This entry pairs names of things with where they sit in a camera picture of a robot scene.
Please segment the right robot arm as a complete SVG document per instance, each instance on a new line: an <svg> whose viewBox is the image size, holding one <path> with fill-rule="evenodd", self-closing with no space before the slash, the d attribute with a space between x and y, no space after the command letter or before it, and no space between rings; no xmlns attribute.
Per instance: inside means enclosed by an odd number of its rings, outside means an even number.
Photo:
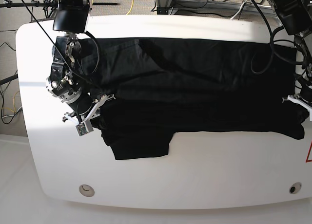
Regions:
<svg viewBox="0 0 312 224"><path fill-rule="evenodd" d="M53 44L48 92L72 110L63 120L77 121L82 134L104 129L101 107L114 96L108 93L106 62L99 40L86 30L93 0L57 0L53 29L64 32Z"/></svg>

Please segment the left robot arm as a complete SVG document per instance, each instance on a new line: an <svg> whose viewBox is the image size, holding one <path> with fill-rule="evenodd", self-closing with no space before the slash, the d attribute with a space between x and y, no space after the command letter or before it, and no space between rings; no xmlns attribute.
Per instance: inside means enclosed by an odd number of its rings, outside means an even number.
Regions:
<svg viewBox="0 0 312 224"><path fill-rule="evenodd" d="M262 71L254 71L255 75L261 75L268 70L273 58L276 56L279 59L292 64L300 65L303 69L302 74L297 74L295 82L301 85L300 92L288 95L286 100L294 104L298 104L305 108L309 113L309 120L312 119L312 17L309 7L312 5L311 0L267 0L273 12L279 19L281 26L272 30L264 13L255 2L251 0L258 13L263 18L269 34L269 45L271 55L269 63ZM286 30L289 36L293 36L293 44L295 48L302 53L303 61L292 61L278 54L274 48L274 37L281 31Z"/></svg>

